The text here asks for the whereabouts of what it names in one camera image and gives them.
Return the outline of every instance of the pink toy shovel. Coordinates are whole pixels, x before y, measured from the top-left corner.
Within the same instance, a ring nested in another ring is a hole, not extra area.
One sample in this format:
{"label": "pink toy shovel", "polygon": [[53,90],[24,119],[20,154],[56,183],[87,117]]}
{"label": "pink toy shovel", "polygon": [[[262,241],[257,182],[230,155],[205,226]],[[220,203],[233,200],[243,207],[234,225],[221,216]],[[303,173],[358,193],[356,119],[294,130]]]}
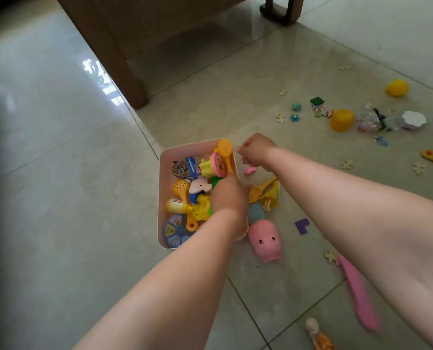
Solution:
{"label": "pink toy shovel", "polygon": [[351,295],[353,295],[356,315],[366,328],[377,331],[379,329],[379,319],[372,308],[371,301],[367,297],[359,271],[342,255],[338,256],[338,261],[343,268]]}

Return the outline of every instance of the pink storage box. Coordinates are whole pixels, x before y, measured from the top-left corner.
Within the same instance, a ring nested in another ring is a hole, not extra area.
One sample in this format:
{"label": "pink storage box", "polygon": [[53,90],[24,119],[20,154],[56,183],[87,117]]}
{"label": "pink storage box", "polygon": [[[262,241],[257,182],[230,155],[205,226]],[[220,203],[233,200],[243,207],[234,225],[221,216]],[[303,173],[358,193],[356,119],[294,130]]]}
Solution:
{"label": "pink storage box", "polygon": [[[163,238],[163,227],[165,226],[168,219],[173,215],[166,211],[166,202],[169,199],[177,199],[178,197],[173,194],[171,187],[173,183],[178,179],[171,173],[171,167],[173,161],[184,160],[186,157],[203,157],[210,156],[214,149],[218,147],[220,139],[208,140],[195,142],[193,144],[181,145],[176,147],[167,148],[160,155],[160,182],[159,182],[159,193],[158,193],[158,243],[166,249],[174,249],[168,247]],[[231,167],[233,171],[239,177],[236,167],[236,161],[234,155],[231,155]]]}

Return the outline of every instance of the forearm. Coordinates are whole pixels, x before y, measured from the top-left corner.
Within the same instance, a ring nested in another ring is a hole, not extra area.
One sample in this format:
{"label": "forearm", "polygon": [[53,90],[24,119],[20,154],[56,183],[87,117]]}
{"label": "forearm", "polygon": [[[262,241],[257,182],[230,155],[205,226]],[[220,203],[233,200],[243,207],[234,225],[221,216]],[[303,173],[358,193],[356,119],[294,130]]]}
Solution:
{"label": "forearm", "polygon": [[280,148],[268,160],[326,238],[433,342],[433,201]]}
{"label": "forearm", "polygon": [[242,222],[233,211],[216,212],[120,300],[76,350],[202,349]]}

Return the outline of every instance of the purple l-shaped piece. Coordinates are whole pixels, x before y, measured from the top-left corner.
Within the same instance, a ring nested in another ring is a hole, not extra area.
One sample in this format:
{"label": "purple l-shaped piece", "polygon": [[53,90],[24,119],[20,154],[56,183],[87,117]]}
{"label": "purple l-shaped piece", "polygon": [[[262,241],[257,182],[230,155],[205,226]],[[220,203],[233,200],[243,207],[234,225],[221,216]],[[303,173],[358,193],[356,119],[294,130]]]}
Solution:
{"label": "purple l-shaped piece", "polygon": [[296,227],[298,228],[300,235],[305,235],[307,233],[306,226],[309,226],[309,220],[307,218],[303,218],[302,220],[295,222]]}

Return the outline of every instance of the pink hippo toy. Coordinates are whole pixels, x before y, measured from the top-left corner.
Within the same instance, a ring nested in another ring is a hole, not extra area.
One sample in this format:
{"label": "pink hippo toy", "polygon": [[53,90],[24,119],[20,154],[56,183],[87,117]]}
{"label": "pink hippo toy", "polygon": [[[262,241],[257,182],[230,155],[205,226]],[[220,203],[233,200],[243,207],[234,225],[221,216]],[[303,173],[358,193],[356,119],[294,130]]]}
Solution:
{"label": "pink hippo toy", "polygon": [[247,232],[255,254],[265,263],[281,257],[281,241],[275,224],[268,220],[257,220]]}

